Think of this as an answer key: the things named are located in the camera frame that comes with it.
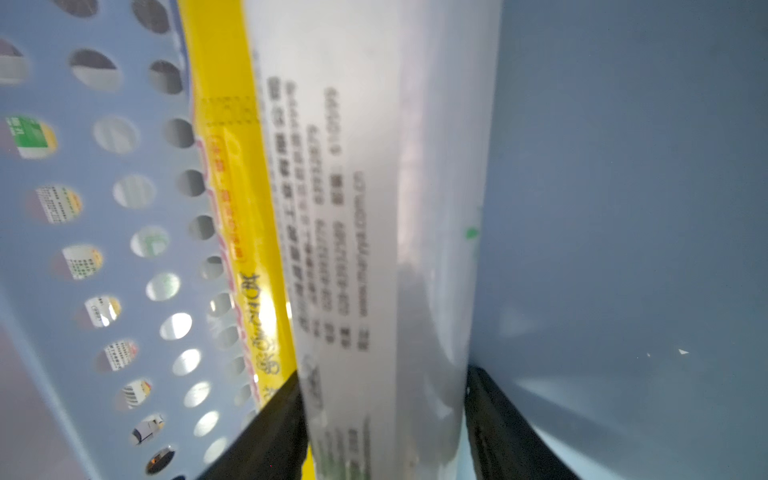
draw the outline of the white package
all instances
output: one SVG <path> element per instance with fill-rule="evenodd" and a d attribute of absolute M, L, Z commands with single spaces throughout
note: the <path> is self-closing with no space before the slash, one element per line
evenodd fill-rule
<path fill-rule="evenodd" d="M 455 478 L 501 1 L 248 0 L 319 478 Z"/>

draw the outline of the light blue basket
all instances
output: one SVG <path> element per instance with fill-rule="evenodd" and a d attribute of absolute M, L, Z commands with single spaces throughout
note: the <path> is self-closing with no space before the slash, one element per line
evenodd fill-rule
<path fill-rule="evenodd" d="M 0 84 L 0 116 L 36 118 L 52 128 L 58 141 L 51 156 L 26 160 L 16 154 L 5 125 L 0 126 L 0 315 L 92 479 L 144 478 L 147 462 L 165 447 L 175 456 L 152 478 L 196 478 L 206 467 L 204 456 L 212 443 L 214 449 L 230 444 L 252 418 L 255 403 L 235 403 L 250 383 L 248 374 L 227 375 L 227 366 L 242 355 L 239 344 L 220 349 L 212 335 L 213 329 L 234 325 L 232 313 L 215 322 L 207 315 L 210 300 L 229 290 L 226 275 L 216 280 L 200 275 L 203 262 L 218 254 L 217 237 L 199 240 L 190 234 L 196 217 L 211 212 L 208 196 L 190 197 L 177 186 L 184 171 L 201 169 L 199 152 L 166 140 L 175 132 L 164 130 L 168 121 L 188 119 L 187 96 L 160 92 L 151 80 L 150 66 L 156 61 L 182 71 L 184 65 L 171 31 L 156 33 L 137 19 L 136 12 L 162 20 L 164 10 L 152 8 L 156 2 L 102 1 L 92 16 L 87 8 L 75 8 L 89 3 L 96 2 L 8 0 L 0 6 L 0 38 L 14 46 L 0 48 L 0 55 L 21 54 L 23 60 L 11 62 L 26 65 L 15 71 L 25 76 L 23 81 Z M 150 26 L 164 29 L 163 22 Z M 121 81 L 116 91 L 89 88 L 73 74 L 70 58 L 84 48 L 100 52 L 117 67 Z M 99 59 L 91 56 L 95 63 Z M 111 115 L 133 126 L 137 145 L 132 151 L 111 153 L 94 139 L 94 124 Z M 125 208 L 113 197 L 115 183 L 132 174 L 154 185 L 154 199 L 146 208 Z M 80 195 L 83 210 L 75 220 L 51 224 L 29 213 L 35 188 L 52 184 Z M 131 251 L 131 237 L 146 226 L 161 227 L 170 238 L 157 257 Z M 80 243 L 96 246 L 104 264 L 95 275 L 75 281 L 61 274 L 56 259 L 61 260 L 62 248 Z M 181 286 L 169 300 L 155 302 L 145 287 L 159 273 L 178 275 Z M 119 299 L 121 315 L 107 328 L 82 328 L 74 318 L 84 301 L 104 293 Z M 174 341 L 161 338 L 162 322 L 179 312 L 192 316 L 191 331 Z M 134 361 L 119 371 L 99 369 L 105 346 L 121 339 L 138 347 Z M 200 364 L 188 375 L 174 375 L 171 366 L 187 349 L 200 351 Z M 122 387 L 139 378 L 152 385 L 147 400 L 134 409 L 117 409 Z M 198 382 L 210 382 L 210 394 L 187 408 L 185 393 Z M 220 414 L 217 424 L 205 436 L 195 436 L 198 420 L 211 411 Z M 132 445 L 133 428 L 155 413 L 163 417 L 164 428 Z"/>

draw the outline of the perforated plastic wall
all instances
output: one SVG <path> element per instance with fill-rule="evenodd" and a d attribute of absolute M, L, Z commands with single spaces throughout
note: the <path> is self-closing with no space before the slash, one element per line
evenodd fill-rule
<path fill-rule="evenodd" d="M 195 222 L 211 214 L 208 196 L 179 183 L 180 177 L 194 177 L 184 172 L 200 170 L 201 162 L 189 146 L 187 125 L 168 124 L 188 119 L 187 97 L 173 67 L 155 63 L 184 70 L 169 14 L 167 4 L 151 0 L 0 5 L 0 316 L 93 479 L 144 478 L 147 463 L 166 447 L 175 455 L 152 478 L 195 478 L 205 468 L 204 456 L 214 458 L 216 447 L 231 442 L 254 409 L 243 390 L 247 373 L 234 375 L 229 368 L 242 354 L 227 337 L 233 317 L 209 315 L 221 311 L 209 303 L 229 290 L 227 276 L 207 280 L 200 274 L 218 252 L 210 223 Z M 84 49 L 97 53 L 75 54 Z M 95 127 L 109 117 L 130 127 Z M 34 120 L 50 131 L 38 129 Z M 13 127 L 21 128 L 15 136 Z M 24 141 L 47 147 L 22 146 Z M 131 175 L 149 184 L 136 177 L 118 183 Z M 78 195 L 79 215 L 51 223 L 39 214 L 44 209 L 35 189 L 52 185 Z M 147 226 L 160 229 L 144 230 L 132 246 L 131 238 Z M 148 240 L 147 232 L 158 233 L 160 243 Z M 74 280 L 62 249 L 82 244 L 98 249 L 103 264 Z M 94 265 L 99 263 L 96 257 Z M 84 265 L 81 276 L 94 265 Z M 180 288 L 167 300 L 153 301 L 149 296 L 163 298 L 161 290 L 175 286 L 147 288 L 162 273 L 176 275 Z M 103 295 L 119 301 L 119 316 L 102 328 L 83 323 L 86 300 Z M 161 324 L 175 313 L 189 314 L 191 328 L 168 340 Z M 122 340 L 137 349 L 135 357 L 124 368 L 106 366 L 104 349 Z M 191 361 L 180 361 L 181 367 L 172 368 L 174 361 L 195 349 L 199 364 L 178 375 L 197 354 L 185 354 Z M 122 389 L 137 379 L 151 390 L 129 409 Z M 195 402 L 185 403 L 185 395 L 199 382 L 210 383 L 210 394 L 189 408 Z M 212 411 L 219 414 L 215 426 L 196 430 Z M 134 427 L 153 414 L 162 417 L 163 428 L 134 445 Z"/>

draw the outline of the product label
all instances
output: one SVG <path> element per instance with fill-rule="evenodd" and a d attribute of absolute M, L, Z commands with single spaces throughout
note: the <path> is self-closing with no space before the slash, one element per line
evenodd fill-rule
<path fill-rule="evenodd" d="M 35 189 L 48 221 L 65 223 L 83 209 L 80 197 L 66 187 L 47 186 Z"/>
<path fill-rule="evenodd" d="M 25 148 L 47 148 L 48 141 L 45 139 L 42 126 L 34 118 L 29 117 L 7 117 L 5 121 L 11 128 L 13 141 L 17 147 Z"/>
<path fill-rule="evenodd" d="M 6 117 L 5 122 L 22 158 L 37 160 L 56 150 L 56 136 L 45 124 L 30 117 Z"/>
<path fill-rule="evenodd" d="M 145 380 L 135 380 L 123 387 L 123 395 L 129 409 L 135 409 L 147 399 L 152 387 Z"/>
<path fill-rule="evenodd" d="M 113 372 L 117 372 L 133 362 L 136 352 L 136 346 L 124 340 L 110 343 L 104 348 L 104 353 L 107 354 L 107 361 Z"/>
<path fill-rule="evenodd" d="M 396 477 L 396 7 L 287 8 L 279 0 L 248 7 L 317 473 L 389 480 Z"/>
<path fill-rule="evenodd" d="M 96 327 L 108 326 L 120 315 L 120 303 L 109 296 L 96 296 L 85 300 L 85 309 Z"/>
<path fill-rule="evenodd" d="M 67 260 L 69 271 L 75 280 L 83 280 L 101 268 L 102 258 L 98 250 L 90 245 L 73 245 L 61 251 Z"/>

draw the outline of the yellow package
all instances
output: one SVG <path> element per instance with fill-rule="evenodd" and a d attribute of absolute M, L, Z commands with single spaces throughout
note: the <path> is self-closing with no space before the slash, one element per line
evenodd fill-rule
<path fill-rule="evenodd" d="M 177 6 L 194 126 L 263 405 L 296 370 L 296 354 L 243 13 L 240 0 L 179 0 Z M 311 458 L 304 480 L 315 478 Z"/>

